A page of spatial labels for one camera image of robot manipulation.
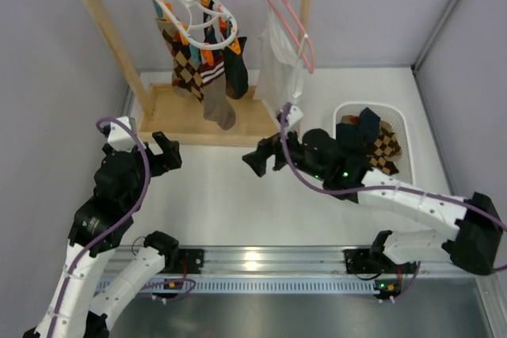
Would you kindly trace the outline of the taupe sock maroon striped cuff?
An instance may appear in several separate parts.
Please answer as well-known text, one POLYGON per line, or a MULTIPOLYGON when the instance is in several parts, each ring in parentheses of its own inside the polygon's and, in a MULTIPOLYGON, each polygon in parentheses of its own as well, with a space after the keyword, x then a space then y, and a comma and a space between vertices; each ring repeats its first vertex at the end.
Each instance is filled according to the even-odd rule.
POLYGON ((199 68, 202 80, 203 117, 215 122, 223 131, 230 130, 236 122, 236 114, 226 94, 225 66, 222 57, 212 65, 203 64, 199 68))

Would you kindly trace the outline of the brown tan argyle sock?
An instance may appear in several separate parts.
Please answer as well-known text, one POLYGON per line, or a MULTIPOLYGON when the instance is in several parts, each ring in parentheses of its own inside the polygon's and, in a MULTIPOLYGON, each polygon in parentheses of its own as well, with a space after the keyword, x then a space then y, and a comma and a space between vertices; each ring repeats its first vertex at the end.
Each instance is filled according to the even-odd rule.
POLYGON ((165 19, 156 18, 156 25, 173 59, 171 85, 179 97, 194 97, 202 103, 202 79, 189 45, 184 45, 176 27, 165 19))

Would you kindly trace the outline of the dark navy sock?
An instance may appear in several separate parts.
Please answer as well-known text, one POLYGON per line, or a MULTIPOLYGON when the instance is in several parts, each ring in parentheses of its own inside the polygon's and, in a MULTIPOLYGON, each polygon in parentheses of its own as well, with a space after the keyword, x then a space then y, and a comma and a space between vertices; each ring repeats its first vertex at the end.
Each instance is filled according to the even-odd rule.
POLYGON ((226 75, 226 95, 238 100, 246 95, 249 89, 248 70, 243 60, 243 52, 247 42, 246 36, 238 38, 241 53, 236 54, 230 48, 223 51, 224 67, 226 75))

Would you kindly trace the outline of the white plastic clip hanger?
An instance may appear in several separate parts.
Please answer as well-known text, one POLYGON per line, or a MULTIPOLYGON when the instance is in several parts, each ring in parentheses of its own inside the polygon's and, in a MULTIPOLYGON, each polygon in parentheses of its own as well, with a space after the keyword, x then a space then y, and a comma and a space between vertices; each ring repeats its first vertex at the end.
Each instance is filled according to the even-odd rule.
POLYGON ((220 0, 152 0, 158 18, 171 22, 180 33, 183 44, 201 51, 218 51, 226 47, 241 52, 238 23, 220 0), (212 16, 203 22, 203 13, 212 16), (204 28, 214 25, 216 44, 204 42, 204 28))

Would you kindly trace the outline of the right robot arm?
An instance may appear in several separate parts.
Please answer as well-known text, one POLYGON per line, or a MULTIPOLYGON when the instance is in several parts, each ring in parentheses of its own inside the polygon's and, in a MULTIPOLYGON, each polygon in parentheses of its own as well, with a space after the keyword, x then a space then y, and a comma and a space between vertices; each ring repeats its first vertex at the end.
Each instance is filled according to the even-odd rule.
POLYGON ((322 129, 299 137, 296 132, 262 139, 242 160, 258 177, 266 174, 269 158, 274 170, 288 166, 301 178, 320 180, 312 190, 372 210, 391 211, 425 229, 413 233, 383 230, 369 256, 378 264, 401 265, 420 261, 449 262, 474 275, 490 275, 501 236, 501 222, 489 196, 476 192, 469 198, 426 192, 383 173, 363 154, 341 147, 322 129))

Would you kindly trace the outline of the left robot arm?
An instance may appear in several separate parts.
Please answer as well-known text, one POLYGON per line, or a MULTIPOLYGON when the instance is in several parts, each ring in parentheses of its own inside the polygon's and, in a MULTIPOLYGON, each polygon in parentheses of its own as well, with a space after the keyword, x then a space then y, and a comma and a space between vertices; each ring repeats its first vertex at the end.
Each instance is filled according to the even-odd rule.
POLYGON ((148 234, 134 260, 102 291, 97 286, 107 263, 133 223, 147 193, 145 180, 182 165, 180 145, 153 133, 161 148, 117 150, 104 145, 105 157, 94 175, 93 195, 75 213, 68 235, 63 272, 43 320, 26 337, 107 337, 124 309, 145 284, 173 268, 179 254, 176 238, 148 234))

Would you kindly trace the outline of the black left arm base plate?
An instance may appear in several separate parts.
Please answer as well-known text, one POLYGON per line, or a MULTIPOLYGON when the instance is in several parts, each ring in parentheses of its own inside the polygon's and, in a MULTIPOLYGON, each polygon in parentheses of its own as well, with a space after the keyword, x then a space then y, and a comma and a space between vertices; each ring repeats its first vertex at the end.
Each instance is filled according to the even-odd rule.
POLYGON ((173 266, 173 273, 181 275, 197 275, 201 273, 204 266, 203 249, 180 249, 176 262, 173 266))

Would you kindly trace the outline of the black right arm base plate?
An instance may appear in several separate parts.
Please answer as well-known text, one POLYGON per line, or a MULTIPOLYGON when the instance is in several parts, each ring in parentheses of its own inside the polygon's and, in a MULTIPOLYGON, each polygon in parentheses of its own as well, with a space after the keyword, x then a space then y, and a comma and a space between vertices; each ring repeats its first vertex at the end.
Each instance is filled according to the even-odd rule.
POLYGON ((346 249, 345 266, 348 274, 377 275, 393 272, 393 264, 382 254, 370 249, 346 249))

